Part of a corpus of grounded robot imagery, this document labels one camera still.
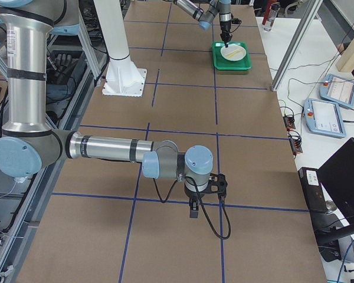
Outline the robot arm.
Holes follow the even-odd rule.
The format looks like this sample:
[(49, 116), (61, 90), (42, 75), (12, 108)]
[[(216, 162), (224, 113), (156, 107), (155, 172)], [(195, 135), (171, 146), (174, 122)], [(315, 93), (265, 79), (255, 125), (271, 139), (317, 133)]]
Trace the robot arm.
[(215, 17), (219, 15), (220, 37), (225, 47), (228, 47), (229, 42), (232, 40), (231, 25), (233, 17), (231, 13), (231, 1), (210, 1), (209, 8), (206, 11), (189, 0), (175, 0), (172, 2), (198, 21), (199, 26), (204, 30), (207, 30)]
[(0, 1), (6, 25), (9, 119), (0, 138), (0, 171), (26, 177), (63, 159), (79, 157), (139, 163), (151, 179), (183, 182), (190, 216), (204, 209), (213, 185), (213, 156), (204, 146), (181, 153), (172, 141), (82, 135), (51, 128), (46, 116), (47, 37), (79, 24), (77, 1)]

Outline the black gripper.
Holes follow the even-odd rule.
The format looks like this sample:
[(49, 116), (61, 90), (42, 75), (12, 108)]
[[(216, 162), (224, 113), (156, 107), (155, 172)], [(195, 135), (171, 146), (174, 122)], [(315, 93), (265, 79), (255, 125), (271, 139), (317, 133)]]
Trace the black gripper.
[(199, 199), (202, 199), (207, 192), (201, 191), (199, 194), (189, 190), (188, 188), (184, 188), (184, 192), (189, 198), (189, 217), (196, 219), (199, 215)]
[(224, 45), (227, 47), (230, 41), (232, 40), (231, 30), (231, 21), (220, 21), (221, 33), (220, 37)]

